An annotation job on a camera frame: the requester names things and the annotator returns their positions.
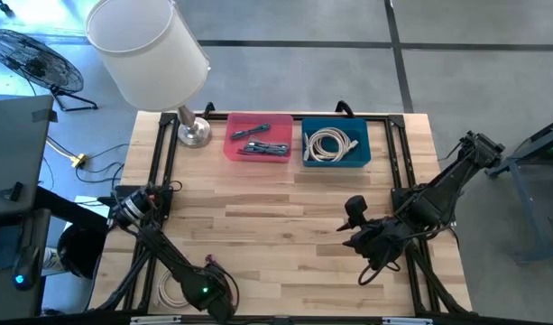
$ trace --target white cable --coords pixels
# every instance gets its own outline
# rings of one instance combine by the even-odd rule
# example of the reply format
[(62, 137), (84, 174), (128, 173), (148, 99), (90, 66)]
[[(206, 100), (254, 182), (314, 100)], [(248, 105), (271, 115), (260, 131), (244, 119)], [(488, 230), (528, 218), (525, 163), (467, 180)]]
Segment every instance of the white cable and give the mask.
[[(336, 140), (338, 143), (337, 153), (330, 153), (322, 148), (322, 139), (325, 137), (331, 137)], [(339, 162), (345, 154), (358, 145), (358, 141), (354, 140), (350, 142), (348, 135), (335, 127), (321, 128), (310, 138), (307, 134), (304, 134), (304, 143), (306, 144), (306, 151), (303, 157), (304, 161), (312, 158), (317, 162)]]
[(164, 273), (158, 280), (158, 301), (170, 309), (180, 309), (188, 306), (189, 303), (185, 300), (173, 300), (166, 292), (166, 283), (170, 277), (170, 270), (166, 270), (166, 273)]

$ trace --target pink plastic bin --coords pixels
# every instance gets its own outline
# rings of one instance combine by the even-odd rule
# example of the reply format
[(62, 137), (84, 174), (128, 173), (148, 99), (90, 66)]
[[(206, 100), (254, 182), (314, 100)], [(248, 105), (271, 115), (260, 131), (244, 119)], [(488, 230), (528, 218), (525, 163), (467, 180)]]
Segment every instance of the pink plastic bin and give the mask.
[[(236, 140), (232, 140), (230, 138), (230, 136), (236, 131), (250, 130), (263, 124), (269, 124), (270, 130), (250, 134)], [(283, 157), (262, 154), (246, 155), (238, 153), (238, 149), (244, 148), (251, 135), (267, 143), (289, 144), (290, 150)], [(224, 141), (224, 154), (231, 161), (287, 163), (290, 159), (291, 150), (292, 116), (284, 114), (244, 113), (232, 113), (228, 116), (226, 124), (226, 139)]]

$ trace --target blue plastic bin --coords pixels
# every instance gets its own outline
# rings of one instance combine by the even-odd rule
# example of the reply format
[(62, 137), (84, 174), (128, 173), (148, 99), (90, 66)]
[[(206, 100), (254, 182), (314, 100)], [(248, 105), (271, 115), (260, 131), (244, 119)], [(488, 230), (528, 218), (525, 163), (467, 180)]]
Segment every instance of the blue plastic bin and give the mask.
[[(309, 158), (304, 161), (306, 144), (304, 134), (309, 138), (323, 127), (335, 127), (346, 133), (350, 141), (357, 140), (358, 145), (348, 152), (340, 162), (317, 162)], [(302, 120), (302, 154), (300, 159), (307, 167), (364, 167), (372, 159), (368, 143), (368, 125), (362, 118), (305, 118)], [(332, 138), (322, 139), (322, 147), (329, 152), (337, 152), (338, 144)]]

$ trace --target electric fan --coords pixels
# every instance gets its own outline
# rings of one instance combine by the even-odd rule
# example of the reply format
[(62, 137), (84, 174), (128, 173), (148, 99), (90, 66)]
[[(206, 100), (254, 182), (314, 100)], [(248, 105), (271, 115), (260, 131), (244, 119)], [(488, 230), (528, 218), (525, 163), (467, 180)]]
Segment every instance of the electric fan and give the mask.
[[(84, 88), (84, 79), (78, 69), (29, 36), (0, 29), (0, 62), (28, 81), (49, 89), (62, 111), (97, 109), (95, 102), (73, 95)], [(65, 108), (58, 96), (75, 98), (91, 106)]]

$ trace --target desk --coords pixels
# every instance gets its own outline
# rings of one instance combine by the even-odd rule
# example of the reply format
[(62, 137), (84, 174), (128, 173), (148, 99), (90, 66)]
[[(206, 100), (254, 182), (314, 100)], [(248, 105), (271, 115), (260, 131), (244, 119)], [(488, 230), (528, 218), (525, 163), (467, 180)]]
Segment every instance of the desk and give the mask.
[[(138, 113), (122, 183), (144, 185), (148, 179), (160, 114)], [(405, 115), (406, 131), (417, 182), (439, 173), (429, 120)], [(366, 287), (356, 279), (365, 260), (340, 243), (349, 232), (335, 230), (345, 222), (344, 204), (362, 194), (368, 218), (392, 213), (393, 187), (385, 129), (369, 123), (372, 161), (362, 169), (305, 168), (301, 162), (300, 122), (294, 122), (290, 162), (231, 162), (223, 154), (226, 122), (211, 121), (213, 138), (202, 149), (179, 146), (172, 180), (183, 190), (174, 193), (164, 233), (194, 264), (213, 254), (240, 286), (238, 315), (378, 316), (413, 315), (404, 257), (402, 271), (385, 269)], [(393, 132), (395, 142), (399, 135)], [(401, 158), (401, 148), (397, 145)], [(165, 153), (161, 157), (163, 173)], [(406, 176), (401, 170), (406, 186)], [(104, 302), (128, 271), (134, 239), (117, 229), (107, 239), (90, 307)], [(447, 232), (429, 241), (436, 274), (465, 308), (471, 309), (455, 239)], [(156, 267), (154, 281), (165, 272)], [(142, 294), (140, 274), (134, 305)], [(423, 301), (426, 284), (420, 277)], [(170, 281), (169, 294), (180, 297)], [(153, 286), (150, 313), (194, 314), (186, 308), (167, 310), (157, 303)]]

